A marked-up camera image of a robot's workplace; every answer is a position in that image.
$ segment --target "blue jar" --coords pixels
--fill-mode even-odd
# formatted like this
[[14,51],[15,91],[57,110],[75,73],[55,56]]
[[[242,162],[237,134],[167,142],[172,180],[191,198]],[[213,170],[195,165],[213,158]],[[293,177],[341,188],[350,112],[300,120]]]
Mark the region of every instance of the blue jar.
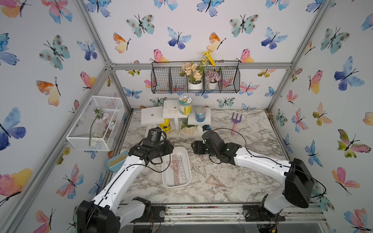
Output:
[[197,107],[195,110],[195,120],[197,122],[204,122],[206,117],[206,109],[204,107]]

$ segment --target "white flower pot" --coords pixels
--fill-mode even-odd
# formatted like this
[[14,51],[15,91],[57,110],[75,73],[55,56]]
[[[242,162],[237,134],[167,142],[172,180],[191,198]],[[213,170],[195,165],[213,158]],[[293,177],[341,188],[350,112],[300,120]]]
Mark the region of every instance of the white flower pot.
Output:
[[209,87],[209,90],[215,90],[216,85],[217,85],[217,82],[215,82],[215,83],[213,83],[213,82],[209,82],[209,83],[207,84],[207,86]]
[[188,82],[188,89],[189,90],[202,90],[203,89],[203,83],[200,82],[198,84],[191,84]]

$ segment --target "potted plant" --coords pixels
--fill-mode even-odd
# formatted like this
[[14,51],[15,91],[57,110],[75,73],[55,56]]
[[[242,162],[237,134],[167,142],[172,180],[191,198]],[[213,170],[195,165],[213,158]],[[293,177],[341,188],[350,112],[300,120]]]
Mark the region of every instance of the potted plant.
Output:
[[217,82],[221,80],[221,75],[216,72],[215,70],[209,70],[207,72],[207,86],[209,87],[209,90],[215,90]]

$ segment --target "jar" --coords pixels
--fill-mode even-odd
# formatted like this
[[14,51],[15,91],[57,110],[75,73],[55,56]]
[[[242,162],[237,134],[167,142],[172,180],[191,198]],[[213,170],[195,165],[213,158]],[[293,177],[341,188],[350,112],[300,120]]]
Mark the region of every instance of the jar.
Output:
[[179,98],[179,112],[183,115],[189,115],[192,112],[192,98],[184,95]]
[[204,122],[206,117],[206,109],[204,107],[198,107],[195,110],[195,120],[197,122]]

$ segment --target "pink handle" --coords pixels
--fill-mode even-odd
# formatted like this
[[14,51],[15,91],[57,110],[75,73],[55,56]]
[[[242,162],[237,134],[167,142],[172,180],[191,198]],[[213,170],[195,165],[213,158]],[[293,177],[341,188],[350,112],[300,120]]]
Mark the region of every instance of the pink handle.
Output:
[[233,130],[237,131],[237,124],[236,124],[236,123],[234,123],[234,125],[233,125]]

